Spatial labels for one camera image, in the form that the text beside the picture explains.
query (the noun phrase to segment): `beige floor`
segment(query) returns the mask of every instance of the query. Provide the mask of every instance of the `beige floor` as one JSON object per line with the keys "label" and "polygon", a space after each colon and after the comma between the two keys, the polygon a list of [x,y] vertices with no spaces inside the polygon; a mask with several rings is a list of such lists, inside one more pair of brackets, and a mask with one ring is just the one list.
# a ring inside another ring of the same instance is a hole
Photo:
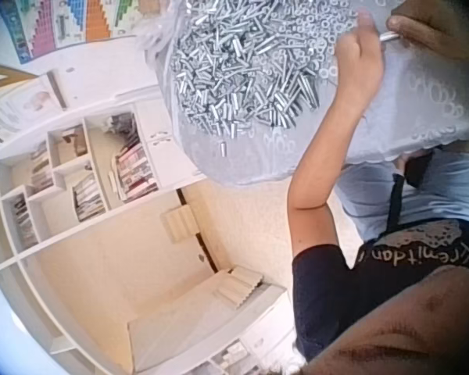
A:
{"label": "beige floor", "polygon": [[[200,230],[219,268],[240,265],[270,282],[292,286],[292,256],[286,216],[290,180],[252,187],[222,187],[204,180],[184,189]],[[348,264],[361,240],[335,196],[329,204]]]}

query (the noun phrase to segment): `white wall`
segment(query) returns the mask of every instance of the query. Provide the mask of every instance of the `white wall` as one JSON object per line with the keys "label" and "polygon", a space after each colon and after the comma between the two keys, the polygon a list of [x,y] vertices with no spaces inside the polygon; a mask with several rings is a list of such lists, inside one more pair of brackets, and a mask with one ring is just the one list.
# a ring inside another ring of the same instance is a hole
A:
{"label": "white wall", "polygon": [[71,109],[156,84],[156,75],[146,66],[144,52],[133,37],[64,48],[21,65],[1,16],[0,65],[38,75],[55,70]]}
{"label": "white wall", "polygon": [[13,319],[13,311],[0,290],[0,374],[67,375],[43,348]]}

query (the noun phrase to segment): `colorful chart poster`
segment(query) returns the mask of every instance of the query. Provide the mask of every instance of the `colorful chart poster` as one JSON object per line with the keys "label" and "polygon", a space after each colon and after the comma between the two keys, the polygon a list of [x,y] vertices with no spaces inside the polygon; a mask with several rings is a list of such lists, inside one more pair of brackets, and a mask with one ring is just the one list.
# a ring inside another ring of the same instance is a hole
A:
{"label": "colorful chart poster", "polygon": [[22,64],[80,43],[131,36],[139,0],[1,0]]}

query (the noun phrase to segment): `black t-shirt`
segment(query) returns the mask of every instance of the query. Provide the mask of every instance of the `black t-shirt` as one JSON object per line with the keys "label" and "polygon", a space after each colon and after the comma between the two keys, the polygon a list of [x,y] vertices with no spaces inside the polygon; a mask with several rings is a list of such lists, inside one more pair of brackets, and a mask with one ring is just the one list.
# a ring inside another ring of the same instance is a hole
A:
{"label": "black t-shirt", "polygon": [[469,223],[400,226],[363,245],[352,270],[340,247],[319,245],[292,264],[297,345],[308,361],[361,317],[440,266],[469,268]]}

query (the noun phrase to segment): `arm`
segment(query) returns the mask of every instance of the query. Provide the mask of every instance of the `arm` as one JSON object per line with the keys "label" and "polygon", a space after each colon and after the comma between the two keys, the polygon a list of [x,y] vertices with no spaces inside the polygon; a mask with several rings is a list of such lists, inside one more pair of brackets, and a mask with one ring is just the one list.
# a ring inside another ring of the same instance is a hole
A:
{"label": "arm", "polygon": [[337,245],[327,205],[341,173],[354,130],[381,84],[383,62],[378,32],[365,14],[358,28],[338,41],[335,100],[294,173],[288,190],[288,224],[293,255],[314,245]]}

